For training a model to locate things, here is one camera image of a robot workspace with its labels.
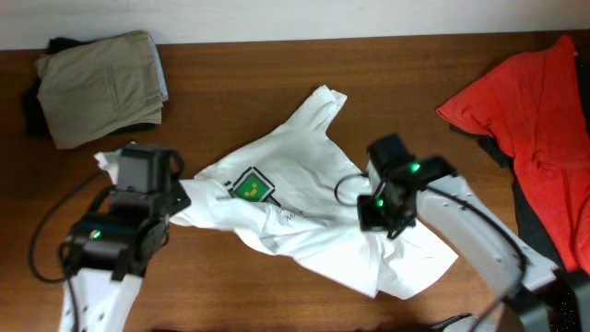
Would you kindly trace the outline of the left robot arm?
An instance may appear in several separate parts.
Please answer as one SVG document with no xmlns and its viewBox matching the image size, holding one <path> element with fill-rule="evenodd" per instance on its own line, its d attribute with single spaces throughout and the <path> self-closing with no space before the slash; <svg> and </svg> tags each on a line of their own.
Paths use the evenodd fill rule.
<svg viewBox="0 0 590 332">
<path fill-rule="evenodd" d="M 104 188 L 58 249 L 65 273 L 62 331 L 120 331 L 151 258 L 170 239 L 170 217 L 191 200 L 173 148 L 127 144 Z"/>
</svg>

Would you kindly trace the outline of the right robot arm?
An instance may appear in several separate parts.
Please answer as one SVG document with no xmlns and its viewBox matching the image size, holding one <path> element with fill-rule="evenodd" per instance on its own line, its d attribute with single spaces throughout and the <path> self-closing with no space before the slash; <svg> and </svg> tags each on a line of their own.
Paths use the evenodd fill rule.
<svg viewBox="0 0 590 332">
<path fill-rule="evenodd" d="M 589 330 L 589 276 L 568 272 L 515 235 L 444 158 L 417 160 L 392 134 L 367 148 L 372 193 L 359 196 L 363 231 L 393 240 L 419 220 L 438 230 L 496 298 L 478 317 L 463 314 L 441 331 Z"/>
</svg>

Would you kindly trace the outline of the white t-shirt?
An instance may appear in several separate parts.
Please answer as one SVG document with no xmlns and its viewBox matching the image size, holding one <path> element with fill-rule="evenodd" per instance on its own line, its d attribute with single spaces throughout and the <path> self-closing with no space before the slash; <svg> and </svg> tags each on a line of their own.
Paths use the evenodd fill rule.
<svg viewBox="0 0 590 332">
<path fill-rule="evenodd" d="M 369 297 L 405 300 L 427 289 L 456 254 L 422 224 L 393 240 L 360 229 L 355 200 L 370 183 L 326 133 L 346 99 L 316 89 L 270 134 L 185 180 L 191 205 L 171 222 L 234 232 L 255 251 Z"/>
</svg>

